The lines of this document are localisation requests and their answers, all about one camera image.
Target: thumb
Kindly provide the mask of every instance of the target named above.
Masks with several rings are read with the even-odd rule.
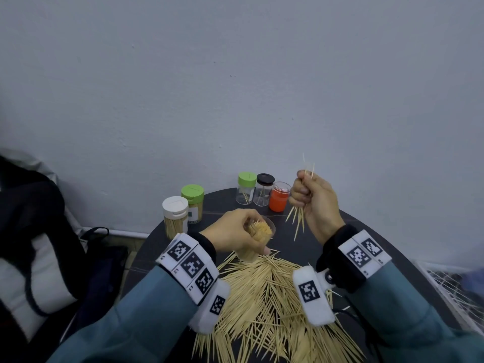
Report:
[[[266,247],[264,244],[256,241],[247,233],[247,242],[246,245],[254,252],[257,252],[259,255],[268,255],[270,254],[269,247]]]
[[[323,188],[310,175],[305,174],[304,186],[306,186],[313,194],[320,192]]]

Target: tiled floor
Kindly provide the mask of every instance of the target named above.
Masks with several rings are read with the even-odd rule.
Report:
[[[124,282],[126,281],[126,276],[128,275],[128,270],[131,267],[131,264],[133,263],[133,260],[135,259],[136,254],[138,253],[138,250],[143,245],[144,241],[145,241],[144,239],[140,239],[140,238],[128,238],[128,237],[118,237],[118,236],[109,236],[104,241],[110,246],[126,246],[130,250],[128,258],[126,260],[126,264],[124,265],[123,279],[121,281],[119,294],[114,304],[117,304],[119,302],[119,299],[121,297],[121,292],[123,291]]]

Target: white wall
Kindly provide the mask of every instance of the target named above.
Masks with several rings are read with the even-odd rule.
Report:
[[[0,145],[84,226],[150,232],[186,183],[292,182],[408,257],[484,262],[484,0],[0,0]]]

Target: teal sleeve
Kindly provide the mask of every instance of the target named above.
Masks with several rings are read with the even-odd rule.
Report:
[[[393,262],[347,297],[386,343],[384,361],[484,361],[484,339],[449,328]]]
[[[185,289],[156,266],[103,318],[69,337],[47,363],[163,361],[196,311]]]

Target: black lid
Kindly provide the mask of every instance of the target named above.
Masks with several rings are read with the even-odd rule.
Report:
[[[275,178],[267,173],[259,173],[257,175],[257,183],[262,186],[272,186]]]

